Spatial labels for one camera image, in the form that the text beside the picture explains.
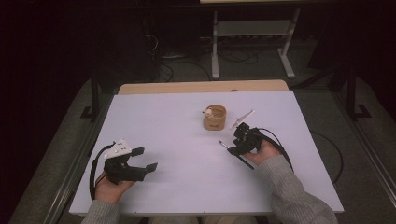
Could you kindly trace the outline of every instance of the white table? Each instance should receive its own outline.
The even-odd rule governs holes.
[[[216,90],[222,89],[224,85],[232,89],[245,88],[238,88],[237,83],[207,84],[209,87],[218,85]],[[244,86],[258,82],[239,83]],[[166,87],[166,84],[147,85]],[[137,84],[136,88],[142,86],[145,84]],[[222,140],[233,146],[233,132],[229,127],[237,117],[251,109],[256,112],[246,123],[251,128],[266,128],[276,134],[288,151],[295,174],[301,179],[305,190],[326,202],[334,212],[342,212],[343,206],[293,92],[253,90],[182,93],[137,91],[135,94],[115,96],[69,212],[80,215],[88,212],[91,205],[89,173],[92,160],[102,147],[125,138],[131,147],[146,149],[143,155],[129,160],[131,166],[145,167],[158,162],[158,167],[154,173],[147,174],[143,182],[137,182],[124,194],[120,201],[122,213],[131,216],[271,213],[271,194],[261,174],[250,170],[219,144],[219,140]],[[227,108],[226,129],[222,131],[204,129],[202,111],[213,104]],[[102,158],[96,176],[102,172],[103,166]]]

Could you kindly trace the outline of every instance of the sweater sleeve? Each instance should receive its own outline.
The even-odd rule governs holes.
[[[93,200],[90,210],[88,211],[88,214],[85,216],[82,223],[119,223],[119,217],[120,210],[117,204]]]
[[[283,156],[267,159],[259,169],[270,183],[273,211],[284,224],[337,223],[329,205],[305,192],[303,184]]]

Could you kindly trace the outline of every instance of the person's right hand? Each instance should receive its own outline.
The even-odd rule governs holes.
[[[253,161],[256,165],[260,165],[263,161],[277,155],[281,155],[281,153],[276,149],[276,147],[265,140],[262,140],[258,153],[248,152],[244,154],[246,158]]]
[[[121,181],[118,185],[113,184],[107,179],[106,173],[96,180],[95,200],[118,203],[122,194],[134,184],[134,181]]]

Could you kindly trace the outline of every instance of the table leg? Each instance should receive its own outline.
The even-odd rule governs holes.
[[[283,67],[285,68],[286,75],[288,76],[288,78],[295,78],[293,69],[291,68],[291,65],[290,65],[290,62],[289,62],[289,59],[287,56],[287,53],[288,53],[291,39],[293,37],[294,29],[296,27],[299,14],[300,14],[300,9],[299,8],[295,9],[294,13],[293,13],[293,17],[290,21],[288,33],[286,35],[285,45],[283,46],[283,48],[279,48],[277,50],[279,57],[280,57],[280,61],[282,62]]]
[[[218,59],[218,12],[215,11],[213,16],[213,51],[212,51],[212,78],[220,79],[219,59]]]

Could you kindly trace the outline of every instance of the white metal stand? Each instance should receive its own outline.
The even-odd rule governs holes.
[[[300,9],[294,10],[291,20],[282,21],[218,21],[218,12],[214,13],[213,20],[213,51],[212,51],[212,78],[219,80],[218,36],[234,35],[285,35],[286,42],[279,48],[278,54],[285,68],[288,78],[294,78],[287,53],[294,33]]]

